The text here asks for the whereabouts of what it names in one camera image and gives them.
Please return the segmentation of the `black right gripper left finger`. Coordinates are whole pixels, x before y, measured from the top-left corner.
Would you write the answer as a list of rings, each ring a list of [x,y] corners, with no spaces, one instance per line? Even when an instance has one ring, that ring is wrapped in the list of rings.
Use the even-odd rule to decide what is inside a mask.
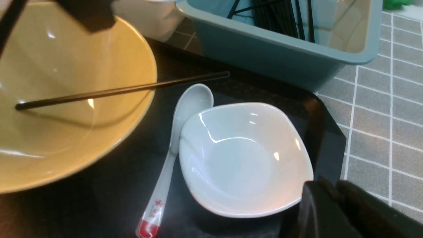
[[[62,39],[66,32],[95,34],[115,26],[112,0],[10,0],[1,1],[1,55],[11,51],[9,38]]]

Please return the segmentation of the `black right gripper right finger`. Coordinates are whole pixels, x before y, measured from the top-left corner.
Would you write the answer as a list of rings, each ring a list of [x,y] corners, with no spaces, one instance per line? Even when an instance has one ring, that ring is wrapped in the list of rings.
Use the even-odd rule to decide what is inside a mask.
[[[295,238],[421,238],[421,223],[355,184],[327,179],[305,182]]]

